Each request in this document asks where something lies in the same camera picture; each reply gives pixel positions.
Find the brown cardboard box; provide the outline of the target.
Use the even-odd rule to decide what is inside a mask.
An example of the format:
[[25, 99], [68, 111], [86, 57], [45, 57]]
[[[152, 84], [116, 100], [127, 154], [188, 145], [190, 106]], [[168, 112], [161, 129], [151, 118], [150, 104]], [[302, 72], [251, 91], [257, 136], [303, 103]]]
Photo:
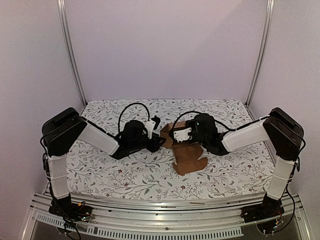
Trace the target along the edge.
[[160, 130], [160, 136], [166, 141], [162, 147], [171, 150], [174, 156], [172, 166], [176, 173], [180, 176], [203, 170], [208, 164], [207, 157], [201, 157], [204, 150], [199, 143], [191, 143], [185, 141], [181, 143], [174, 143], [169, 136], [173, 123], [166, 124]]

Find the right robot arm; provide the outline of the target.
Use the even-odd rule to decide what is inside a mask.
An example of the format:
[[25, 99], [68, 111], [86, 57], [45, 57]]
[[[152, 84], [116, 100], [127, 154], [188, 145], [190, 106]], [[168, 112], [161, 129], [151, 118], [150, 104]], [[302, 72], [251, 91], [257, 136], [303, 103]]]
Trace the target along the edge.
[[265, 193], [262, 218], [278, 210], [278, 200], [299, 166], [304, 130], [280, 108], [254, 120], [244, 106], [201, 109], [187, 120], [208, 166], [199, 172], [210, 198]]

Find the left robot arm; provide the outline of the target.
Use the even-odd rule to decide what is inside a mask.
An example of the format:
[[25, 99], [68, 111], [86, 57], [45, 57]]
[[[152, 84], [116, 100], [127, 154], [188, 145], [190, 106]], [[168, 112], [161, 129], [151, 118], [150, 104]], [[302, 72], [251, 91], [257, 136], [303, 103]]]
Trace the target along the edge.
[[83, 141], [100, 151], [121, 160], [140, 150], [154, 153], [166, 142], [164, 137], [155, 133], [160, 118], [155, 116], [142, 123], [130, 120], [124, 129], [113, 136], [95, 123], [79, 115], [76, 109], [69, 107], [60, 112], [42, 126], [40, 139], [45, 149], [48, 178], [52, 195], [57, 201], [55, 209], [63, 216], [74, 213], [74, 205], [66, 200], [70, 195], [67, 185], [66, 159], [73, 144]]

